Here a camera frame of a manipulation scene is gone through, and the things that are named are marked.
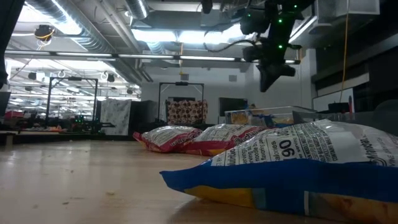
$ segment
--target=red and white chip bag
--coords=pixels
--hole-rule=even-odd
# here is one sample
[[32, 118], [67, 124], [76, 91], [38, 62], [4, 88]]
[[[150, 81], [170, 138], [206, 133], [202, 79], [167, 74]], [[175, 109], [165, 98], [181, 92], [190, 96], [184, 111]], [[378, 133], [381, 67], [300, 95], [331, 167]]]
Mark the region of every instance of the red and white chip bag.
[[155, 152], [180, 152], [185, 142], [199, 136], [201, 130], [184, 126], [164, 126], [144, 134], [134, 133], [134, 138], [144, 142], [145, 147]]
[[207, 128], [198, 137], [186, 142], [183, 151], [188, 154], [215, 156], [253, 138], [267, 127], [240, 124], [218, 124]]

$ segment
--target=wooden table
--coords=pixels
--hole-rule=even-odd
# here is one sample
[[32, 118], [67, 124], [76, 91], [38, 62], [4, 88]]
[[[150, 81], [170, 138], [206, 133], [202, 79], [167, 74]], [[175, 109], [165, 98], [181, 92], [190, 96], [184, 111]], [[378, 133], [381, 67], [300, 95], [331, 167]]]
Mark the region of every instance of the wooden table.
[[200, 200], [159, 172], [207, 157], [147, 152], [136, 142], [15, 145], [0, 152], [0, 223], [334, 223]]

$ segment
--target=crumb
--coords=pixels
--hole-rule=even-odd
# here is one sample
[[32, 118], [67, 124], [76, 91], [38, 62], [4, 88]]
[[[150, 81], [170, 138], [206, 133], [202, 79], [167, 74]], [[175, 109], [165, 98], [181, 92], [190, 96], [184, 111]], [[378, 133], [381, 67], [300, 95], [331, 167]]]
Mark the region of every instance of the crumb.
[[107, 195], [115, 195], [115, 191], [114, 190], [109, 190], [106, 192]]

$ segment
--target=chip bag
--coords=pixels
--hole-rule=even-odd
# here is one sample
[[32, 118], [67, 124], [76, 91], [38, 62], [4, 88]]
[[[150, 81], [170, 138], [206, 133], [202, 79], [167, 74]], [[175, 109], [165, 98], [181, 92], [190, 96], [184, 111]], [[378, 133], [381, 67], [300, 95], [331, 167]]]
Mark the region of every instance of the chip bag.
[[184, 145], [184, 152], [202, 156], [215, 156], [251, 139], [266, 127], [240, 124], [218, 124], [207, 128], [198, 137]]
[[265, 130], [199, 166], [161, 174], [171, 189], [217, 202], [398, 223], [397, 159], [397, 137], [321, 120]]
[[201, 130], [185, 126], [164, 126], [133, 137], [145, 148], [155, 152], [180, 152], [186, 141], [197, 137]]

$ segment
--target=blue chip bag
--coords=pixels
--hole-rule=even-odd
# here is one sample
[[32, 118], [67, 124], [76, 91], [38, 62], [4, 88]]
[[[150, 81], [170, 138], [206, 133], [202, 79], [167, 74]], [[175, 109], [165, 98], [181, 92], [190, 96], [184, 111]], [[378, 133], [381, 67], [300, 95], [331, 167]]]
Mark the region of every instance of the blue chip bag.
[[260, 210], [398, 223], [398, 138], [329, 120], [269, 129], [191, 169], [174, 190]]

